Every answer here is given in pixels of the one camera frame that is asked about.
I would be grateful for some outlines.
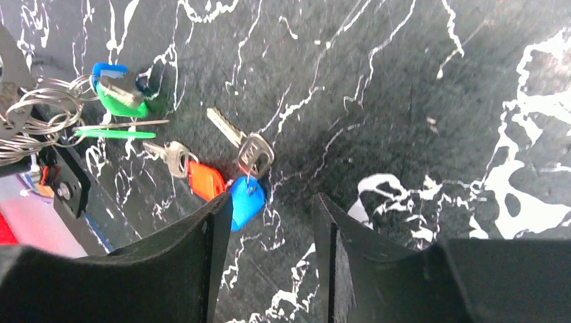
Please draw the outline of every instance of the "red key tag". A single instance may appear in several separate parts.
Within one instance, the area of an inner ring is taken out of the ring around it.
[[[226,191],[224,179],[217,170],[194,160],[189,161],[189,183],[193,192],[206,201]]]

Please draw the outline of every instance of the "green plastic object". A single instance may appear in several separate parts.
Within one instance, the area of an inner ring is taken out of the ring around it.
[[[149,114],[149,109],[145,102],[141,103],[138,107],[132,108],[122,102],[116,100],[110,95],[106,95],[105,91],[96,85],[96,92],[101,104],[114,116],[130,116],[132,118],[145,118]]]
[[[86,136],[89,138],[111,138],[111,139],[153,139],[157,135],[155,133],[144,133],[141,131],[121,131],[121,130],[100,130],[100,129],[88,129],[88,130],[76,130],[75,135]]]

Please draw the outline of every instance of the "black marble table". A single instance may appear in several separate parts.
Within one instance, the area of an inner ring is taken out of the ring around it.
[[[227,180],[237,150],[206,108],[273,146],[268,203],[230,238],[219,322],[318,321],[317,192],[414,250],[571,236],[569,1],[0,0],[0,12],[36,76],[71,81],[99,61],[140,72],[153,117],[170,119],[155,142],[184,143]],[[83,115],[125,120],[99,104]],[[86,215],[102,250],[203,204],[138,141],[77,151],[107,192]]]

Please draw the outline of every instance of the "blue plastic object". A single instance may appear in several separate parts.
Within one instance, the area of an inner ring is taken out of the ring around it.
[[[93,69],[91,70],[91,83],[93,83],[93,88],[97,88],[97,79],[102,75],[107,75],[114,79],[118,79],[123,77],[123,75],[128,71],[129,69],[124,65],[96,63],[93,65]]]
[[[255,178],[246,176],[237,179],[228,190],[232,195],[232,232],[242,229],[266,203],[262,186]]]

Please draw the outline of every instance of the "screw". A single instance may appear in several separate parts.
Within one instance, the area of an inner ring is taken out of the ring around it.
[[[64,200],[71,199],[71,192],[69,191],[69,187],[65,183],[60,183],[59,188],[56,190],[56,193],[59,197]]]

